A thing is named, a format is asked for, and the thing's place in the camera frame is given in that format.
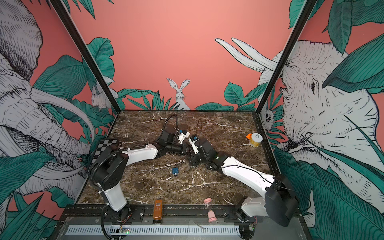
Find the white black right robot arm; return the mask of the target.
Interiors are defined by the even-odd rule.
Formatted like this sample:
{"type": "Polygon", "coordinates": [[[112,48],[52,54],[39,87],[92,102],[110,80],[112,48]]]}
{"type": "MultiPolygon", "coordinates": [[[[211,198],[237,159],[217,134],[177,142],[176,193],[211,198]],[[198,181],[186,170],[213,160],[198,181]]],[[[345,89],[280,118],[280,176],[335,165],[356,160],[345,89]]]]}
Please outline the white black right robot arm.
{"type": "Polygon", "coordinates": [[[245,223],[253,217],[268,217],[280,226],[287,227],[299,206],[292,185],[283,175],[273,176],[257,171],[225,152],[217,152],[205,138],[189,138],[193,151],[189,161],[203,164],[208,170],[232,177],[245,184],[260,196],[246,197],[236,206],[235,218],[245,223]]]}

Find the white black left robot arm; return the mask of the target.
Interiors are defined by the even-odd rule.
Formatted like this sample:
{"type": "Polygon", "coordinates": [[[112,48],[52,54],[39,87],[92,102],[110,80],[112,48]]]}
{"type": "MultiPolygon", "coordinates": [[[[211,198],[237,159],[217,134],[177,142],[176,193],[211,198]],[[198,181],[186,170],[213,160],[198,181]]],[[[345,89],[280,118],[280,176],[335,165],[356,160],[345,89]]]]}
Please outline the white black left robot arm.
{"type": "Polygon", "coordinates": [[[98,156],[90,168],[90,185],[103,197],[108,207],[120,212],[128,207],[128,201],[121,188],[121,180],[127,166],[146,160],[154,160],[167,153],[185,155],[191,148],[184,142],[190,132],[174,127],[166,127],[160,136],[144,146],[118,148],[108,146],[98,156]]]}

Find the blue padlock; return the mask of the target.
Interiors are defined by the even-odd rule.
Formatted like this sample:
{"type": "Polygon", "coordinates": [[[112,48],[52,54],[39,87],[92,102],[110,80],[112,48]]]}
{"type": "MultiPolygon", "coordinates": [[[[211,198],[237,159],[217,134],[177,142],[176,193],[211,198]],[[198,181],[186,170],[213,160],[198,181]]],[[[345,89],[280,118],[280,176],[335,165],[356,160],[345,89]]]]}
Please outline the blue padlock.
{"type": "Polygon", "coordinates": [[[172,168],[172,174],[177,176],[179,174],[179,168],[172,168]]]}

